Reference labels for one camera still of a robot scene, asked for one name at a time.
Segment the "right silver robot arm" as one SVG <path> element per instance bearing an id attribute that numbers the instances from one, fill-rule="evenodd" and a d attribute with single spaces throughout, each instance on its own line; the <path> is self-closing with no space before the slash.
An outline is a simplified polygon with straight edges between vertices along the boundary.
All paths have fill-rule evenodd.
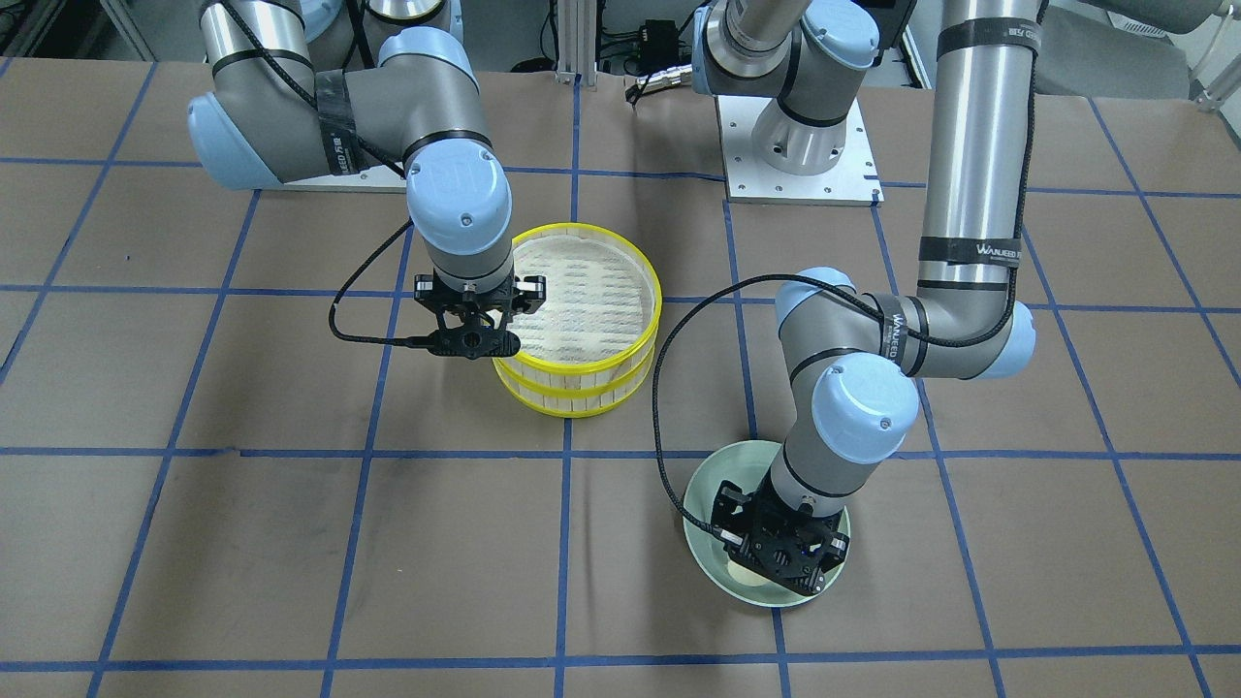
<path id="1" fill-rule="evenodd" d="M 452 34 L 388 37 L 375 67 L 318 72 L 294 1 L 205 1 L 199 9 L 213 91 L 189 106 L 208 176 L 254 190 L 386 165 L 406 184 L 408 219 L 433 266 L 414 298 L 437 328 L 402 347 L 433 355 L 511 356 L 516 314 L 546 298 L 541 274 L 514 273 L 513 191 L 493 154 L 480 87 Z"/>

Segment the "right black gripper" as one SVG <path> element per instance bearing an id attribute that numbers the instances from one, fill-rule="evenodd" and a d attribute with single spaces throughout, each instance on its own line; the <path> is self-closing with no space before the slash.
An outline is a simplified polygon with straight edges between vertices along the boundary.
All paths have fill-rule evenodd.
<path id="1" fill-rule="evenodd" d="M 511 274 L 486 292 L 452 289 L 439 274 L 417 274 L 414 301 L 437 315 L 437 330 L 407 337 L 407 347 L 439 356 L 509 358 L 522 342 L 508 328 L 514 315 L 532 314 L 547 298 L 544 274 Z"/>

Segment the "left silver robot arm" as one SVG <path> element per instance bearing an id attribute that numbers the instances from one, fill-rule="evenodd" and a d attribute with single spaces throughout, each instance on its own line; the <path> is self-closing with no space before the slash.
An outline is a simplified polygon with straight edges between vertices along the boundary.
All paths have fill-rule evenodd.
<path id="1" fill-rule="evenodd" d="M 1041 17 L 1041 1 L 944 2 L 913 296 L 864 296 L 830 267 L 781 274 L 795 421 L 781 442 L 710 455 L 671 499 L 697 565 L 733 597 L 786 607 L 834 582 L 846 507 L 916 424 L 917 378 L 1028 366 L 1036 332 L 1016 274 Z M 880 40 L 853 1 L 710 1 L 694 17 L 694 88 L 767 98 L 753 132 L 763 159 L 812 175 L 843 144 Z"/>

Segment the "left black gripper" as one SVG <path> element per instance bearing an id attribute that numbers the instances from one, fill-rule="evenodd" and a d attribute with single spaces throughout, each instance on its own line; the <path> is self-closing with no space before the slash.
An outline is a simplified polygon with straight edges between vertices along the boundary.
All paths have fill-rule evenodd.
<path id="1" fill-rule="evenodd" d="M 768 477 L 745 493 L 724 481 L 714 499 L 714 533 L 728 559 L 768 582 L 812 597 L 827 587 L 827 575 L 846 561 L 849 535 L 839 530 L 841 512 L 812 515 L 812 505 L 788 508 Z"/>

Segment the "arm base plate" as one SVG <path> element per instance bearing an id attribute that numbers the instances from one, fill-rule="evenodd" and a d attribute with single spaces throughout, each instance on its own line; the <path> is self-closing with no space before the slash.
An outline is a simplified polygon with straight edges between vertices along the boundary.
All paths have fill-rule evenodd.
<path id="1" fill-rule="evenodd" d="M 326 174 L 315 178 L 302 178 L 302 180 L 283 184 L 263 185 L 266 191 L 307 191 L 307 193 L 392 193 L 403 194 L 406 181 L 398 174 L 390 171 L 382 164 L 374 165 L 357 174 L 333 175 Z"/>
<path id="2" fill-rule="evenodd" d="M 829 127 L 793 120 L 774 98 L 719 96 L 716 106 L 731 202 L 884 202 L 858 101 Z"/>

